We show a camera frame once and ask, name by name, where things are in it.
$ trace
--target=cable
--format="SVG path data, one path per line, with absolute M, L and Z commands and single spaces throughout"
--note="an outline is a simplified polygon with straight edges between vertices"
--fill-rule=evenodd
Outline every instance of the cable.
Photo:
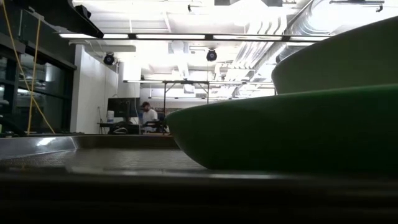
M 108 82 L 108 73 L 106 72 L 106 68 L 104 69 L 104 72 L 105 72 L 105 82 L 104 82 L 104 104 L 103 104 L 103 106 L 102 106 L 102 108 L 104 109 L 104 111 L 105 111 L 105 120 L 106 120 L 106 122 L 108 122 L 108 119 L 107 119 L 107 117 L 108 117 L 108 109 L 107 108 L 105 108 L 105 104 L 106 104 L 106 83 Z
M 35 76 L 36 76 L 36 61 L 37 61 L 37 49 L 39 46 L 39 34 L 40 34 L 40 19 L 38 19 L 37 23 L 37 34 L 36 34 L 36 49 L 35 49 L 35 59 L 33 62 L 33 74 L 32 74 L 32 87 L 31 90 L 34 88 L 35 83 Z M 27 123 L 27 135 L 30 134 L 30 125 L 32 124 L 32 106 L 33 106 L 33 91 L 30 91 L 30 106 L 29 106 L 29 121 Z
M 6 4 L 5 4 L 5 3 L 6 3 L 5 1 L 2 2 L 2 8 L 4 9 L 4 17 L 6 18 L 7 28 L 8 28 L 8 33 L 10 34 L 11 43 L 12 43 L 12 48 L 14 49 L 14 53 L 15 53 L 15 57 L 16 57 L 16 60 L 17 60 L 17 63 L 18 63 L 18 67 L 19 67 L 19 69 L 21 70 L 22 76 L 24 77 L 24 81 L 25 81 L 26 88 L 27 88 L 28 91 L 30 91 L 29 85 L 27 84 L 27 81 L 26 81 L 26 77 L 25 77 L 24 70 L 22 69 L 21 62 L 19 61 L 18 53 L 17 53 L 16 47 L 15 47 L 15 42 L 14 42 L 14 38 L 13 38 L 13 36 L 12 36 L 11 27 L 10 27 L 10 22 L 9 22 L 9 19 L 8 19 L 7 9 L 6 9 Z M 47 119 L 45 118 L 45 116 L 44 116 L 42 110 L 40 109 L 39 104 L 36 102 L 35 98 L 33 98 L 33 102 L 35 103 L 35 105 L 36 105 L 36 107 L 37 107 L 37 110 L 38 110 L 38 111 L 40 112 L 40 114 L 42 115 L 42 117 L 43 117 L 45 123 L 47 124 L 47 126 L 51 129 L 52 133 L 55 134 L 55 131 L 51 128 L 51 125 L 49 124 L 49 122 L 48 122 Z
M 112 97 L 118 96 L 118 90 L 119 90 L 119 84 L 118 83 L 119 83 L 119 62 L 116 63 L 116 83 L 115 83 L 116 93 Z
M 100 47 L 100 49 L 101 49 L 102 53 L 106 53 L 106 52 L 104 51 L 104 49 L 102 49 L 102 45 L 101 45 L 101 43 L 100 43 L 98 40 L 96 40 L 96 42 L 97 42 L 97 44 L 99 45 L 99 47 Z
M 113 131 L 113 133 L 115 133 L 115 134 L 127 134 L 128 132 L 129 131 L 126 128 L 118 128 Z
M 90 42 L 89 40 L 86 40 L 86 42 L 91 46 L 91 49 L 93 50 L 94 53 L 96 53 L 100 58 L 103 57 L 102 55 L 100 55 L 99 53 L 97 53 L 97 52 L 94 50 L 94 47 L 93 47 L 93 45 L 91 44 L 91 42 Z

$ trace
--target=white t-shirt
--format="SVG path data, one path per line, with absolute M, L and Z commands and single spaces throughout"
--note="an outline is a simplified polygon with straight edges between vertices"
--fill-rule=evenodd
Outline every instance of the white t-shirt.
M 142 114 L 142 124 L 145 124 L 148 121 L 155 121 L 157 120 L 157 113 L 153 109 L 149 109 L 148 112 L 144 112 Z

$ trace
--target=green bowl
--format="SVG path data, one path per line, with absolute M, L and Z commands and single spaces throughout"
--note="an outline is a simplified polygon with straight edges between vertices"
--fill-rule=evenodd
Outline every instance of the green bowl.
M 397 172 L 398 85 L 214 103 L 167 122 L 179 147 L 209 169 Z

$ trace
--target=security camera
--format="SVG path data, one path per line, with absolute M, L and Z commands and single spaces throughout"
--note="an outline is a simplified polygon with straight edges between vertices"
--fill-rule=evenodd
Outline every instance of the security camera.
M 116 59 L 114 57 L 113 52 L 106 53 L 105 58 L 104 58 L 104 63 L 105 63 L 105 65 L 114 65 L 116 63 Z
M 207 61 L 209 62 L 214 62 L 217 59 L 217 53 L 215 49 L 210 49 L 207 52 L 207 56 L 206 56 Z

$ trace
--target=man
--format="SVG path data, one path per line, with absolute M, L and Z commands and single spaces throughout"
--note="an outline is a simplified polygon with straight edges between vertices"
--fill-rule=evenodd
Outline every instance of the man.
M 157 113 L 155 110 L 150 108 L 150 104 L 148 102 L 143 102 L 142 109 L 144 113 L 142 114 L 142 124 L 146 124 L 148 121 L 156 121 Z

